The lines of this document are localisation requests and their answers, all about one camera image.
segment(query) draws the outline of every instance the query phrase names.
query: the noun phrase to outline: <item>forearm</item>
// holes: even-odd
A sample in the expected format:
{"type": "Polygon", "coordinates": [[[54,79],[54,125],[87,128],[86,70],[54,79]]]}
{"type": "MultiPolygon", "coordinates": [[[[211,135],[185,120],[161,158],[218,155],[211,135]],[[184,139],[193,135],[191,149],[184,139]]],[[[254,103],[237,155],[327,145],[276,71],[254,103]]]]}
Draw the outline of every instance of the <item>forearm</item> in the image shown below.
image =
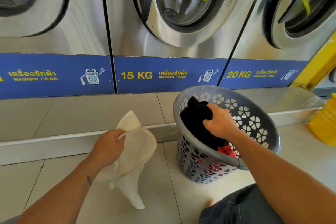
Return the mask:
{"type": "Polygon", "coordinates": [[[86,158],[65,179],[24,211],[17,224],[73,224],[90,183],[98,172],[99,168],[86,158]]]}
{"type": "Polygon", "coordinates": [[[229,141],[235,145],[263,195],[285,223],[335,222],[334,192],[243,132],[229,141]]]}

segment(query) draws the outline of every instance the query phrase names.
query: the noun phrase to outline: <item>hand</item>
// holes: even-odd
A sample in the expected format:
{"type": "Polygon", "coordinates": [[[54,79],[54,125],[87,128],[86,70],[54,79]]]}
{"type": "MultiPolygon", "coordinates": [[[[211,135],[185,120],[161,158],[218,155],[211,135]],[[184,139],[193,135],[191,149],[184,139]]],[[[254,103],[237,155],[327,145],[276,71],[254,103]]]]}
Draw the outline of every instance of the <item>hand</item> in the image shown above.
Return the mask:
{"type": "Polygon", "coordinates": [[[125,136],[118,141],[118,136],[125,133],[123,129],[112,129],[103,133],[96,141],[87,157],[98,169],[114,163],[124,150],[125,136]]]}
{"type": "Polygon", "coordinates": [[[203,120],[203,125],[210,133],[229,141],[240,133],[228,109],[222,109],[211,103],[207,106],[212,110],[212,120],[203,120]]]}

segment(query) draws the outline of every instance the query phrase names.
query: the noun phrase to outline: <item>person's left hand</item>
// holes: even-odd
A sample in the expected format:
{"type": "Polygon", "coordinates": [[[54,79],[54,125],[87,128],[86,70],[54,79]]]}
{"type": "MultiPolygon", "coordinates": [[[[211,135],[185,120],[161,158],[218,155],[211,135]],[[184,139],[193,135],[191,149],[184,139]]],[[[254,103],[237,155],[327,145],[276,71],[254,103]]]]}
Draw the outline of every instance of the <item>person's left hand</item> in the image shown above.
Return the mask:
{"type": "Polygon", "coordinates": [[[123,129],[112,129],[103,133],[96,141],[87,157],[99,169],[115,162],[124,150],[125,136],[118,141],[118,136],[125,133],[123,129]]]}

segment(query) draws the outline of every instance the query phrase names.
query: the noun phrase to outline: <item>bare foot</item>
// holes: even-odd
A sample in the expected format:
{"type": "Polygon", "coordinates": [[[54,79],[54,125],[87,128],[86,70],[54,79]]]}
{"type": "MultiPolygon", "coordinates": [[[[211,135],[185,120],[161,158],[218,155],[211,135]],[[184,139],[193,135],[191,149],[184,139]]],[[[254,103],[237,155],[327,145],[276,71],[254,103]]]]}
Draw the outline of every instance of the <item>bare foot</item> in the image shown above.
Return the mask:
{"type": "Polygon", "coordinates": [[[207,204],[205,205],[205,208],[211,207],[214,204],[216,204],[216,201],[214,199],[209,199],[209,201],[207,202],[207,204]]]}

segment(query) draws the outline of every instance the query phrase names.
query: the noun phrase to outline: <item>tattoo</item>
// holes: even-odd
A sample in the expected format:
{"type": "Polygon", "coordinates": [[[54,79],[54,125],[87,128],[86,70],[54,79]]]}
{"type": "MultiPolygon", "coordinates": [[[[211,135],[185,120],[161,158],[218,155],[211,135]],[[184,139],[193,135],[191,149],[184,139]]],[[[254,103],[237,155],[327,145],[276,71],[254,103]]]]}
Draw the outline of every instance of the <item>tattoo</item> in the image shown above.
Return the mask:
{"type": "Polygon", "coordinates": [[[86,178],[86,181],[87,181],[87,183],[90,185],[90,187],[91,187],[91,185],[92,185],[92,180],[91,180],[91,177],[90,176],[88,176],[87,178],[86,178]]]}

